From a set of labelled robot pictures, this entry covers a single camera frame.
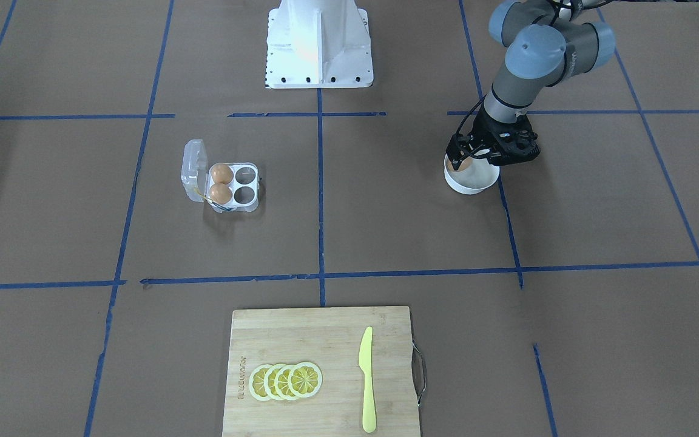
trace knife handle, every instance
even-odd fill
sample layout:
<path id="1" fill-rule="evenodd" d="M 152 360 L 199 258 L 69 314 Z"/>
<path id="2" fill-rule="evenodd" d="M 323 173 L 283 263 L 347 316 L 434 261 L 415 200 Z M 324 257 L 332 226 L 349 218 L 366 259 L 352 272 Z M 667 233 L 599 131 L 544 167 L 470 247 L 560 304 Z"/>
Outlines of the knife handle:
<path id="1" fill-rule="evenodd" d="M 366 373 L 363 385 L 363 431 L 368 433 L 377 429 L 377 407 L 374 403 L 374 382 L 371 373 Z"/>

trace white bracket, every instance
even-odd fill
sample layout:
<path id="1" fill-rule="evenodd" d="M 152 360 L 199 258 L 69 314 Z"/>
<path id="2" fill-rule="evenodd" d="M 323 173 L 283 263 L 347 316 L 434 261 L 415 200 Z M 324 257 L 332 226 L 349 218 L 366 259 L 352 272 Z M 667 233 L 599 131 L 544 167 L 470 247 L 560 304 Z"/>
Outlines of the white bracket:
<path id="1" fill-rule="evenodd" d="M 368 13 L 354 0 L 282 0 L 269 12 L 268 88 L 374 83 Z"/>

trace metal handle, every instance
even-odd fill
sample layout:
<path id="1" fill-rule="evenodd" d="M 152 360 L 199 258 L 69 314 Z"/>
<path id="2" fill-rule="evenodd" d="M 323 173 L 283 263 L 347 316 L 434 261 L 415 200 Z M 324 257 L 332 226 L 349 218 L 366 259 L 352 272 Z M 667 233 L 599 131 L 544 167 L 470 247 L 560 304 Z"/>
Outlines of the metal handle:
<path id="1" fill-rule="evenodd" d="M 417 393 L 417 407 L 420 407 L 422 405 L 422 395 L 428 390 L 428 370 L 425 368 L 425 356 L 422 355 L 422 352 L 417 348 L 415 340 L 411 340 L 411 346 L 414 348 L 416 354 L 419 355 L 419 365 L 422 368 L 422 390 L 417 392 L 417 388 L 415 387 L 414 389 L 415 393 Z"/>

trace light blue joint cap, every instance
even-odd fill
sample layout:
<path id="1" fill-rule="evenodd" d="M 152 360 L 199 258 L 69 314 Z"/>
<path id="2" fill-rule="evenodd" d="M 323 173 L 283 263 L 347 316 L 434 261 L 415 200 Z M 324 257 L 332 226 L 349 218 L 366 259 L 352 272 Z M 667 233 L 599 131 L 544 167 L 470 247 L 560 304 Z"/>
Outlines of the light blue joint cap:
<path id="1" fill-rule="evenodd" d="M 508 14 L 508 10 L 514 6 L 514 3 L 519 3 L 517 0 L 505 0 L 505 2 L 498 5 L 496 10 L 490 17 L 490 36 L 500 44 L 503 44 L 503 22 L 505 21 L 505 16 Z"/>
<path id="2" fill-rule="evenodd" d="M 554 27 L 532 24 L 516 35 L 505 52 L 505 67 L 519 78 L 542 78 L 557 69 L 566 52 L 566 38 Z"/>
<path id="3" fill-rule="evenodd" d="M 605 22 L 591 22 L 591 25 L 597 32 L 597 58 L 595 66 L 599 67 L 608 62 L 613 56 L 613 51 L 616 50 L 616 36 L 613 35 L 611 26 Z"/>

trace cutting board handle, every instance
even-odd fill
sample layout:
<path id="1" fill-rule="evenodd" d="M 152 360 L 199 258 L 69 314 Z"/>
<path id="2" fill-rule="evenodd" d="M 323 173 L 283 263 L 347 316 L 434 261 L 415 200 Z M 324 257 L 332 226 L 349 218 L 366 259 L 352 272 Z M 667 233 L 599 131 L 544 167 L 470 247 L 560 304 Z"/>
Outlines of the cutting board handle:
<path id="1" fill-rule="evenodd" d="M 417 407 L 419 407 L 422 405 L 422 395 L 424 395 L 425 391 L 428 390 L 428 370 L 425 368 L 425 355 L 423 355 L 422 351 L 419 350 L 415 340 L 411 340 L 411 348 L 413 349 L 413 352 L 411 352 L 411 378 L 414 380 L 414 392 L 417 393 Z M 417 379 L 414 371 L 415 362 L 418 361 L 420 368 L 419 375 L 422 378 L 422 389 L 420 390 L 417 390 Z"/>

